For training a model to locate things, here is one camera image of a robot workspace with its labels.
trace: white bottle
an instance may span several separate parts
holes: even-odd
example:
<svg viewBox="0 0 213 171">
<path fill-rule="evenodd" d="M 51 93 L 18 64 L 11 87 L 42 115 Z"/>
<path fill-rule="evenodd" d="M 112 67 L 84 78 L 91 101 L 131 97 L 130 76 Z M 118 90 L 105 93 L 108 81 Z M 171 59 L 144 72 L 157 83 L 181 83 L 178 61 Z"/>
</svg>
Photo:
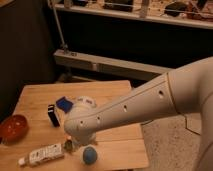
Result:
<svg viewBox="0 0 213 171">
<path fill-rule="evenodd" d="M 33 150 L 27 157 L 20 158 L 18 163 L 20 166 L 36 166 L 49 160 L 53 160 L 63 156 L 63 146 L 61 143 L 58 143 Z"/>
</svg>

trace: blue object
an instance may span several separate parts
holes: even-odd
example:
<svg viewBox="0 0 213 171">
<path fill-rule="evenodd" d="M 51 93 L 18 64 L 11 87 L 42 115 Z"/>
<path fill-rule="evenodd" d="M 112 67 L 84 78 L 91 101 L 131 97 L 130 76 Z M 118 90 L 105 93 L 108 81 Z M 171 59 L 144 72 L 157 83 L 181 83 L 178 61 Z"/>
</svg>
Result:
<svg viewBox="0 0 213 171">
<path fill-rule="evenodd" d="M 98 158 L 97 152 L 93 147 L 86 147 L 83 152 L 83 160 L 87 165 L 91 165 L 96 162 Z"/>
<path fill-rule="evenodd" d="M 59 109 L 63 110 L 65 113 L 68 113 L 71 110 L 73 103 L 67 100 L 65 97 L 62 97 L 56 101 L 56 105 Z"/>
</svg>

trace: black object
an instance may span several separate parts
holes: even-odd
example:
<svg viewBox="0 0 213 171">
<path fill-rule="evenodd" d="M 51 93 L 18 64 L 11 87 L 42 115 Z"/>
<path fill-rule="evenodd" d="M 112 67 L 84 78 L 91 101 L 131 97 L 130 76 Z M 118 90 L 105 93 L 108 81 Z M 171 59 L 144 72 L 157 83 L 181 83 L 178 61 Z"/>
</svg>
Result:
<svg viewBox="0 0 213 171">
<path fill-rule="evenodd" d="M 177 17 L 181 12 L 186 11 L 187 5 L 183 2 L 174 2 L 166 6 L 164 13 Z"/>
<path fill-rule="evenodd" d="M 82 6 L 82 7 L 88 4 L 88 0 L 72 0 L 72 2 L 73 2 L 73 5 Z"/>
<path fill-rule="evenodd" d="M 198 0 L 198 2 L 197 2 L 197 7 L 198 7 L 200 10 L 202 10 L 203 7 L 205 6 L 206 2 L 207 2 L 207 0 Z"/>
<path fill-rule="evenodd" d="M 68 113 L 71 110 L 73 103 L 67 100 L 65 97 L 62 97 L 56 101 L 56 105 L 59 109 L 63 110 L 65 113 Z"/>
<path fill-rule="evenodd" d="M 86 147 L 83 152 L 83 160 L 87 165 L 91 165 L 96 162 L 98 158 L 97 152 L 93 147 Z"/>
<path fill-rule="evenodd" d="M 132 11 L 133 0 L 105 0 L 104 9 Z"/>
<path fill-rule="evenodd" d="M 55 105 L 48 105 L 48 116 L 54 127 L 60 126 L 59 118 L 57 116 L 57 113 L 55 112 Z"/>
</svg>

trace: small blue ball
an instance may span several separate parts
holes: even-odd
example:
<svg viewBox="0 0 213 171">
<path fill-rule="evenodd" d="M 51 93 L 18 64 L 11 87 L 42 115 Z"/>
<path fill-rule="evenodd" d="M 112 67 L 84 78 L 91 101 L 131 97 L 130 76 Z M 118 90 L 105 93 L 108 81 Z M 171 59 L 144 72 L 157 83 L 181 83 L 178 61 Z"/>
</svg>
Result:
<svg viewBox="0 0 213 171">
<path fill-rule="evenodd" d="M 83 160 L 87 165 L 91 165 L 96 162 L 98 158 L 97 152 L 93 147 L 86 147 L 83 152 Z"/>
</svg>

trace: cable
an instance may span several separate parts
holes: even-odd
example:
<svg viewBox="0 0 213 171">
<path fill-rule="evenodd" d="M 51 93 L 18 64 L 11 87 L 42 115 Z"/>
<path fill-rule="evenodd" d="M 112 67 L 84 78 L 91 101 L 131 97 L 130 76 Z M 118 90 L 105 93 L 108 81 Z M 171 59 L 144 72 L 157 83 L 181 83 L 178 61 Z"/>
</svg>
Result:
<svg viewBox="0 0 213 171">
<path fill-rule="evenodd" d="M 151 123 L 151 122 L 153 122 L 154 120 L 148 120 L 148 121 L 144 121 L 144 122 L 142 122 L 141 123 L 141 125 L 143 126 L 143 125 L 147 125 L 147 124 L 149 124 L 149 123 Z"/>
<path fill-rule="evenodd" d="M 191 129 L 188 128 L 188 118 L 187 118 L 186 115 L 182 115 L 182 116 L 185 118 L 185 129 L 186 129 L 187 131 L 189 131 L 189 132 L 195 134 L 195 135 L 201 136 L 200 133 L 198 133 L 198 132 L 196 132 L 196 131 L 193 131 L 193 130 L 191 130 Z"/>
</svg>

